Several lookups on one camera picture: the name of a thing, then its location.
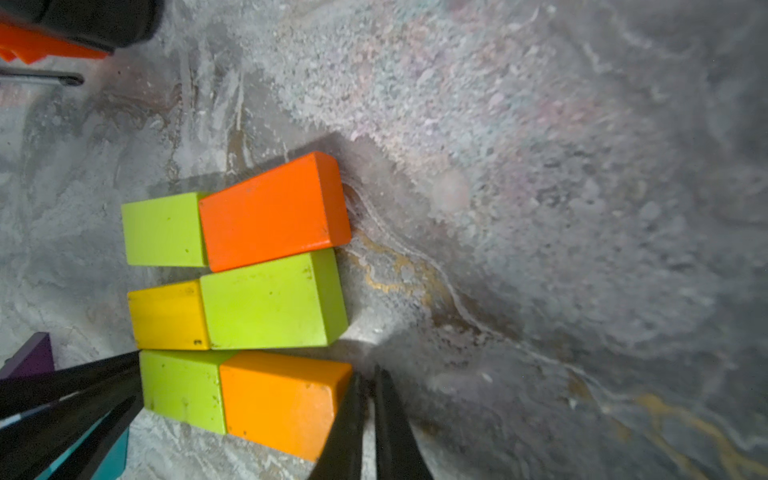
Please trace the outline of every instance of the metal rod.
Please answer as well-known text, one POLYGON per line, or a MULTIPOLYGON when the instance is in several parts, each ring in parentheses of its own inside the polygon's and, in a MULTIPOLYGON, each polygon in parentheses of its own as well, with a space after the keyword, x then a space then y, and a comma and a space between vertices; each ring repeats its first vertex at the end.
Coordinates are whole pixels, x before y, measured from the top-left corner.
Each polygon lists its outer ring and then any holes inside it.
POLYGON ((0 68, 0 83, 13 81, 17 83, 64 85, 77 87, 85 82, 79 73, 69 71, 32 70, 30 68, 0 68))

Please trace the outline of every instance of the yellow stain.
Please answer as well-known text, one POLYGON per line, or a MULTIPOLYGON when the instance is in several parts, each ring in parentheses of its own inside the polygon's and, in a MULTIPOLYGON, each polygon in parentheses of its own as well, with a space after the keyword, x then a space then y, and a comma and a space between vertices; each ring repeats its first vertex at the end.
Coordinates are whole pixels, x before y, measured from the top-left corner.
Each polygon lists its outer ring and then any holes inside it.
POLYGON ((568 370, 568 391, 585 402, 595 403, 587 383, 571 370, 568 370))
POLYGON ((629 439, 632 437, 632 429, 616 419, 612 420, 614 421, 614 425, 616 425, 616 436, 619 440, 623 443, 629 442, 629 439))
POLYGON ((442 301, 445 305, 453 305, 453 297, 441 280, 440 272, 428 262, 423 259, 411 260, 397 250, 371 240, 360 229, 353 229, 353 238, 359 239, 368 251, 393 258, 392 268, 399 276, 402 275, 402 269, 405 267, 410 267, 414 273, 414 283, 378 282, 373 278, 373 268, 368 263, 364 263, 360 255, 351 250, 341 250, 342 254, 346 254, 355 265, 365 272, 368 286, 385 294, 398 292, 416 296, 421 304, 427 307, 432 306, 435 301, 442 301))
POLYGON ((661 423, 665 416, 678 418, 691 428, 709 436, 714 441, 720 455, 720 462, 731 480, 744 480, 742 471, 768 477, 768 467, 741 455, 733 447, 730 440, 715 425, 705 422, 686 409, 667 405, 661 398, 652 393, 646 393, 637 397, 635 402, 645 407, 648 413, 650 413, 654 432, 649 434, 648 438, 658 445, 659 448, 663 449, 681 468, 687 470, 694 478, 707 477, 692 465, 688 457, 677 452, 661 437, 661 423))

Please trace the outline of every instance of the orange block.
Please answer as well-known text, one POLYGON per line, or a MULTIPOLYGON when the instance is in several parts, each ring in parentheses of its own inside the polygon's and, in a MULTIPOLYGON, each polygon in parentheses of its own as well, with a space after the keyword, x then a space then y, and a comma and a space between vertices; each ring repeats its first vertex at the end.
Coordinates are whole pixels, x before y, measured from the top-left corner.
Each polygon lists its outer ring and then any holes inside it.
POLYGON ((214 272, 352 239, 336 159, 313 152, 200 200, 214 272))
POLYGON ((230 434, 316 462, 352 366, 248 350, 220 372, 230 434))
POLYGON ((91 50, 49 37, 35 30, 0 22, 0 58, 13 61, 18 58, 27 65, 46 55, 76 58, 104 58, 106 51, 91 50))

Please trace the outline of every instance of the wooden block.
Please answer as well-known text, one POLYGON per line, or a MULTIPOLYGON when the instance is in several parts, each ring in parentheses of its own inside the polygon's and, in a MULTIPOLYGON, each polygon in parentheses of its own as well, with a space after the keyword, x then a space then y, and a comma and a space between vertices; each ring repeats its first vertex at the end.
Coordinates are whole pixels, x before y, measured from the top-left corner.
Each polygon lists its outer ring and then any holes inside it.
POLYGON ((123 205, 125 255, 129 265, 208 264, 195 192, 123 205))
POLYGON ((29 340, 0 368, 0 379, 14 379, 38 373, 53 372, 51 336, 33 333, 29 340))
POLYGON ((347 327, 333 248, 200 279, 216 349, 327 346, 347 327))
POLYGON ((144 407, 179 422, 227 433, 219 365, 236 353, 142 350, 144 407))
MULTIPOLYGON (((69 455, 74 452, 77 447, 94 431, 94 429, 101 423, 101 420, 93 424, 88 431, 83 434, 78 441, 76 441, 71 447, 66 449, 47 469, 45 469, 35 480, 48 480, 53 473, 65 462, 69 455)), ((101 461, 101 465, 96 469, 96 472, 91 477, 91 480, 117 480, 120 475, 123 475, 125 470, 125 462, 128 454, 128 431, 123 432, 120 438, 112 445, 112 448, 107 452, 107 456, 101 461)))
POLYGON ((209 350, 200 281, 128 293, 136 346, 156 350, 209 350))
POLYGON ((200 201, 210 269, 221 272, 348 243, 336 159, 314 152, 200 201))
POLYGON ((230 434, 317 460, 352 375, 350 364, 247 351, 220 370, 230 434))

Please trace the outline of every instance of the dusty surface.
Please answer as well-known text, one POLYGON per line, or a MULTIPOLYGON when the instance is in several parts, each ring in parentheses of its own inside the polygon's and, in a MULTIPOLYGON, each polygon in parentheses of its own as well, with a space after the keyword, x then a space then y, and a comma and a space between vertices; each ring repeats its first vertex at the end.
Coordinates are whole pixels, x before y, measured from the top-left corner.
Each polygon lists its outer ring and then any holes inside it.
MULTIPOLYGON (((169 2, 153 41, 51 63, 83 88, 0 86, 0 353, 133 349, 125 293, 200 272, 128 268, 121 203, 320 149, 353 324, 303 353, 389 368, 437 478, 768 477, 767 8, 169 2)), ((311 469, 131 435, 125 478, 311 469)))

